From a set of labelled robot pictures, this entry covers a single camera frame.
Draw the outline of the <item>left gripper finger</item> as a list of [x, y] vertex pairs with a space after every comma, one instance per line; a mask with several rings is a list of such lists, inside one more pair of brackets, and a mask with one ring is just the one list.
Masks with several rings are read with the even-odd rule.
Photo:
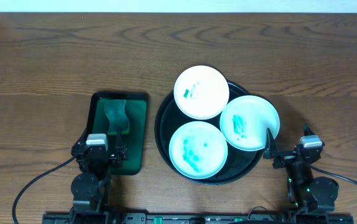
[[78, 145], [82, 146], [86, 144], [86, 138], [88, 136], [88, 130], [85, 128], [83, 133], [81, 134], [81, 136], [78, 139]]
[[125, 149], [125, 148], [126, 146], [122, 138], [121, 130], [118, 129], [116, 134], [116, 149]]

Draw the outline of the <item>green scouring sponge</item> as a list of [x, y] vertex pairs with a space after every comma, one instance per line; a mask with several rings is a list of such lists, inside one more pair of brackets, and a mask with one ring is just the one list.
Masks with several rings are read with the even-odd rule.
[[130, 132], [126, 103], [127, 100], [107, 100], [104, 104], [104, 112], [109, 121], [108, 135], [126, 135]]

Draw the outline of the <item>pale green plate front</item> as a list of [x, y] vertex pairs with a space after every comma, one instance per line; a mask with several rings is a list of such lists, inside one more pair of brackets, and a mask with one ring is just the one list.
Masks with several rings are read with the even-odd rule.
[[204, 121], [179, 127], [169, 142], [169, 157], [179, 173], [190, 179], [217, 174], [228, 158], [228, 145], [221, 131]]

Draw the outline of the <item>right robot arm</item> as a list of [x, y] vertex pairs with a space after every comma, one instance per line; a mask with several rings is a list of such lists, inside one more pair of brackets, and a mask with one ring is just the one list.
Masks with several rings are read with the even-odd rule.
[[287, 172], [288, 198], [295, 205], [288, 211], [291, 223], [328, 223], [328, 214], [335, 209], [338, 183], [328, 177], [314, 177], [311, 164], [321, 158], [325, 143], [307, 126], [299, 143], [289, 151], [279, 151], [270, 129], [266, 130], [263, 158], [272, 159], [275, 169]]

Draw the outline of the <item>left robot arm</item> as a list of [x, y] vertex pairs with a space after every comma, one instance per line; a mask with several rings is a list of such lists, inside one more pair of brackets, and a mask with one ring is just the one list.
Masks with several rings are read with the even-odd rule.
[[72, 156], [76, 159], [81, 174], [71, 184], [73, 207], [68, 218], [69, 224], [122, 222], [122, 215], [108, 205], [111, 186], [111, 170], [120, 167], [128, 158], [122, 131], [113, 136], [116, 143], [108, 146], [106, 134], [90, 134], [84, 130], [72, 146]]

